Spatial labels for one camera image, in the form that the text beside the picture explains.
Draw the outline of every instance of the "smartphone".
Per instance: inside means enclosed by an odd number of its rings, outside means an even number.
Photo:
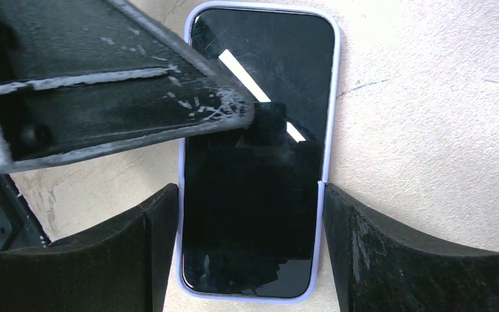
[[[313,8],[210,2],[185,40],[258,104],[248,129],[181,141],[179,283],[201,298],[302,301],[318,266],[339,28]]]

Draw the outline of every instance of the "textured beige wall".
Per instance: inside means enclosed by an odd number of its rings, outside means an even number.
[[[202,1],[134,2],[180,34]],[[499,251],[499,1],[274,2],[323,8],[342,30],[331,181],[421,231]],[[168,142],[14,179],[58,239],[175,182],[176,149]],[[322,251],[317,290],[301,305],[197,300],[172,280],[166,311],[332,311]]]

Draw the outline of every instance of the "black plastic bracket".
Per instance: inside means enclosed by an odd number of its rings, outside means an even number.
[[[162,311],[177,192],[167,185],[47,248],[0,252],[0,311]]]
[[[0,251],[46,247],[50,243],[14,182],[0,175]]]
[[[0,174],[247,127],[252,101],[126,0],[0,0]]]
[[[332,184],[324,227],[341,311],[499,311],[499,253],[417,231]]]

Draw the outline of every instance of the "phone screen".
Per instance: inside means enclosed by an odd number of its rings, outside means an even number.
[[[186,140],[183,282],[205,294],[301,296],[321,217],[333,28],[311,14],[213,8],[191,40],[261,103],[249,129]]]

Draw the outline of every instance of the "scuffed plastic edge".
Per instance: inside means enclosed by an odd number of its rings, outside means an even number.
[[[313,14],[324,18],[334,31],[334,53],[332,60],[332,76],[330,80],[330,97],[328,103],[328,117],[326,125],[326,138],[324,148],[324,159],[322,163],[322,180],[318,181],[318,202],[316,209],[316,228],[314,236],[314,251],[313,263],[311,265],[311,279],[307,290],[298,297],[291,299],[281,298],[265,298],[265,297],[245,297],[245,296],[232,296],[232,295],[218,295],[218,294],[201,294],[188,289],[183,282],[183,269],[182,269],[182,245],[183,245],[183,220],[184,220],[184,204],[185,204],[185,146],[186,138],[179,141],[179,226],[177,228],[177,251],[175,254],[175,276],[180,288],[190,296],[196,298],[208,298],[216,300],[230,300],[239,302],[262,302],[269,304],[297,304],[307,299],[314,290],[316,284],[316,275],[318,273],[318,258],[320,257],[320,241],[322,238],[322,209],[324,206],[324,187],[328,182],[329,168],[330,168],[330,153],[333,136],[333,125],[335,117],[335,104],[337,95],[337,82],[339,74],[340,63],[340,41],[341,35],[339,26],[333,16],[328,13],[316,9],[305,8],[301,6],[292,5],[277,5],[268,3],[240,3],[228,1],[211,1],[198,5],[192,10],[185,21],[185,30],[183,39],[186,43],[190,44],[190,30],[194,18],[205,10],[210,8],[237,8],[237,9],[250,9],[250,10],[273,10],[276,12],[291,12],[291,13],[304,13]]]

